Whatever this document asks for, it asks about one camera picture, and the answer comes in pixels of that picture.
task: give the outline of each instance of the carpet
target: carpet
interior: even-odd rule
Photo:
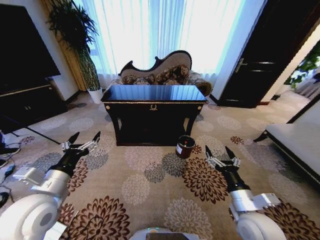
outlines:
[[[272,142],[253,142],[267,124],[285,123],[308,102],[291,91],[254,109],[209,101],[193,125],[196,146],[188,159],[178,158],[172,146],[116,146],[110,116],[87,93],[69,104],[68,112],[31,128],[60,142],[80,131],[77,143],[101,131],[99,147],[78,162],[68,183],[60,221],[69,224],[79,211],[68,231],[71,239],[129,239],[135,231],[155,226],[207,240],[240,239],[228,210],[226,182],[205,161],[208,145],[220,159],[226,158],[224,146],[234,151],[241,159],[239,174],[254,195],[275,193],[281,199],[280,205],[261,212],[279,224],[287,239],[316,240],[320,194],[296,174]],[[26,129],[16,133],[21,136],[5,137],[7,143],[21,142],[21,152],[13,157],[17,169],[32,166],[46,171],[62,157],[59,145]],[[11,176],[4,184],[12,188],[15,200],[30,193],[29,185]],[[9,200],[0,211],[10,204]]]

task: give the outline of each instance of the label on cup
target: label on cup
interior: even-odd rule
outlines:
[[[182,148],[179,146],[179,143],[178,143],[177,146],[176,146],[176,151],[177,151],[179,154],[181,154],[181,152],[182,152]]]

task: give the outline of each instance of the white flower pot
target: white flower pot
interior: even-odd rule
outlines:
[[[89,92],[89,94],[95,104],[101,103],[101,100],[100,100],[102,98],[102,88],[101,87],[99,90],[96,90],[96,91],[90,91],[88,89],[88,92]]]
[[[278,91],[276,91],[275,95],[281,95],[284,92],[288,91],[291,88],[291,85],[282,85]]]

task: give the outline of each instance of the potted plant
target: potted plant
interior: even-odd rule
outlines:
[[[98,34],[94,21],[83,7],[76,6],[73,0],[51,0],[51,6],[49,29],[77,56],[91,98],[96,104],[101,103],[102,89],[88,46],[88,43],[94,42],[92,36]]]
[[[318,67],[320,56],[320,41],[312,48],[308,55],[303,59],[299,66],[294,70],[293,74],[284,82],[281,88],[276,92],[276,95],[280,95],[285,91],[297,88],[297,84],[303,81],[309,71],[314,70]]]

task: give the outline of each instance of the patterned upholstery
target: patterned upholstery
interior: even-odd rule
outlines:
[[[111,82],[123,85],[195,85],[199,91],[208,96],[213,87],[210,82],[201,78],[199,73],[193,72],[191,68],[191,57],[185,53],[175,53],[165,58],[165,61],[153,70],[126,69],[118,79]]]
[[[163,85],[168,80],[175,80],[178,84],[183,85],[188,76],[189,69],[186,65],[177,65],[164,70],[155,77],[158,85]]]

